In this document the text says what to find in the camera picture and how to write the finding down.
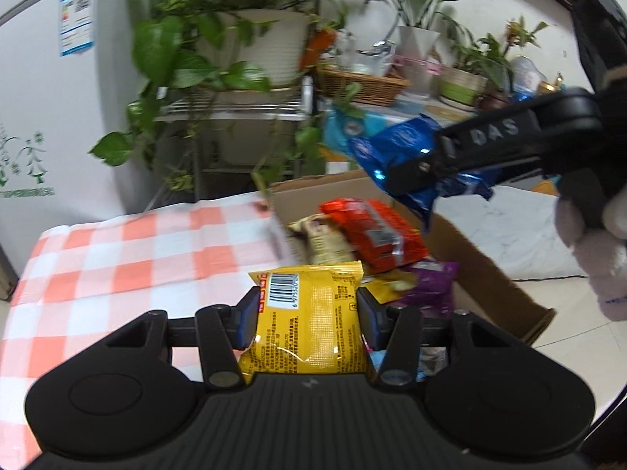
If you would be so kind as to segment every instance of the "potted plant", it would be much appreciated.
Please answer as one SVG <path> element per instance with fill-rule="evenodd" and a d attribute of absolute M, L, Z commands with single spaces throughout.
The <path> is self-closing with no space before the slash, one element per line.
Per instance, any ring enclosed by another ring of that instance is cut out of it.
<path fill-rule="evenodd" d="M 402 25 L 399 26 L 400 43 L 397 55 L 405 62 L 404 76 L 412 81 L 412 92 L 428 98 L 431 76 L 424 67 L 424 61 L 440 37 L 433 27 L 441 16 L 445 29 L 455 21 L 440 12 L 445 2 L 458 0 L 391 0 L 398 12 Z"/>
<path fill-rule="evenodd" d="M 489 82 L 490 97 L 506 101 L 512 77 L 507 54 L 512 47 L 525 47 L 528 43 L 538 47 L 535 34 L 547 26 L 542 21 L 533 31 L 527 31 L 521 16 L 518 21 L 507 23 L 502 42 L 492 34 L 475 41 L 470 31 L 459 26 L 450 36 L 455 63 L 440 76 L 441 99 L 456 106 L 474 107 Z"/>
<path fill-rule="evenodd" d="M 210 115 L 222 92 L 264 92 L 293 83 L 300 76 L 306 27 L 316 2 L 159 0 L 151 18 L 134 30 L 132 57 L 147 81 L 138 100 L 127 106 L 128 128 L 105 135 L 90 153 L 111 166 L 139 155 L 150 169 L 158 166 L 172 188 L 192 188 L 201 131 L 196 119 Z M 213 93 L 203 114 L 194 111 L 200 90 Z M 154 119 L 162 106 L 181 98 L 192 109 L 187 128 L 177 131 L 188 145 L 180 163 L 159 164 L 158 145 L 167 133 Z"/>

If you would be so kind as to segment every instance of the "tiled floor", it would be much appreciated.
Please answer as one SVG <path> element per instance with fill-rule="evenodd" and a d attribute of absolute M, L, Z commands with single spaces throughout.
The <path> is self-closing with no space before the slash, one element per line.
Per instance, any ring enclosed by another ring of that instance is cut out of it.
<path fill-rule="evenodd" d="M 557 316 L 534 347 L 587 381 L 597 416 L 627 383 L 627 321 L 613 322 L 602 312 L 587 279 L 518 284 Z"/>

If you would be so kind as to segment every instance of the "plastic wrapper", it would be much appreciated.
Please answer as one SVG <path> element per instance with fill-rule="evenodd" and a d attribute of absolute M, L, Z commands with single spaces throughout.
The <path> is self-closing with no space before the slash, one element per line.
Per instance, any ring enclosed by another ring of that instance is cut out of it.
<path fill-rule="evenodd" d="M 324 124 L 323 139 L 325 145 L 335 152 L 350 157 L 348 146 L 352 137 L 370 137 L 380 133 L 390 124 L 385 115 L 366 111 L 365 118 L 355 118 L 339 111 L 335 106 L 328 110 Z"/>
<path fill-rule="evenodd" d="M 360 286 L 365 287 L 379 304 L 399 300 L 405 292 L 416 287 L 418 276 L 412 272 L 394 269 L 384 274 L 364 277 Z"/>
<path fill-rule="evenodd" d="M 288 225 L 306 239 L 307 261 L 312 265 L 349 262 L 354 259 L 352 247 L 333 221 L 317 213 Z"/>
<path fill-rule="evenodd" d="M 418 230 L 377 200 L 338 198 L 320 205 L 344 232 L 374 274 L 420 260 L 429 254 Z"/>
<path fill-rule="evenodd" d="M 386 350 L 371 351 L 369 355 L 374 370 L 379 371 L 383 358 L 386 356 Z M 446 366 L 448 366 L 448 356 L 445 347 L 422 347 L 416 381 L 424 381 L 429 376 L 435 376 Z"/>
<path fill-rule="evenodd" d="M 447 318 L 455 309 L 453 282 L 458 263 L 420 261 L 405 270 L 416 276 L 416 286 L 391 305 L 398 307 L 418 306 L 422 314 L 430 318 Z"/>
<path fill-rule="evenodd" d="M 256 336 L 239 358 L 261 373 L 360 373 L 366 349 L 357 316 L 360 262 L 251 273 L 261 287 Z"/>
<path fill-rule="evenodd" d="M 392 166 L 429 155 L 434 146 L 433 135 L 440 130 L 434 119 L 420 117 L 392 125 L 372 137 L 354 137 L 349 140 L 351 154 L 383 190 L 386 172 Z M 485 199 L 492 196 L 496 172 L 468 172 L 453 178 L 438 180 L 433 186 L 404 194 L 396 200 L 414 211 L 428 228 L 433 204 L 438 196 L 479 194 Z"/>
<path fill-rule="evenodd" d="M 455 309 L 453 282 L 456 262 L 419 261 L 374 277 L 365 277 L 361 286 L 372 293 L 379 304 L 398 307 L 418 306 L 424 316 L 447 318 Z"/>

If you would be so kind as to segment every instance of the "cardboard box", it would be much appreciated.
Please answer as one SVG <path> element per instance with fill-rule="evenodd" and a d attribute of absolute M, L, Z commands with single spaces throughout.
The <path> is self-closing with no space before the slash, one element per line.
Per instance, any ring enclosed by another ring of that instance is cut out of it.
<path fill-rule="evenodd" d="M 381 191 L 363 171 L 288 180 L 270 189 L 270 202 L 283 225 L 318 213 L 321 203 L 339 197 L 386 202 L 414 227 L 421 227 L 411 211 Z M 529 344 L 549 326 L 555 310 L 536 304 L 449 221 L 434 214 L 423 238 L 435 259 L 460 263 L 454 290 L 457 307 L 474 311 Z"/>

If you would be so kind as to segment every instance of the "purple snack bag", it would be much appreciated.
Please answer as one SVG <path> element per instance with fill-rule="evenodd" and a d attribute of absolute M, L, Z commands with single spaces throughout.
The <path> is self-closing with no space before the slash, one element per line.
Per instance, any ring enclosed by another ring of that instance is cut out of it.
<path fill-rule="evenodd" d="M 418 306 L 428 318 L 450 317 L 455 309 L 453 281 L 458 268 L 459 263 L 452 261 L 418 261 L 403 267 L 416 274 L 418 284 L 390 305 Z"/>

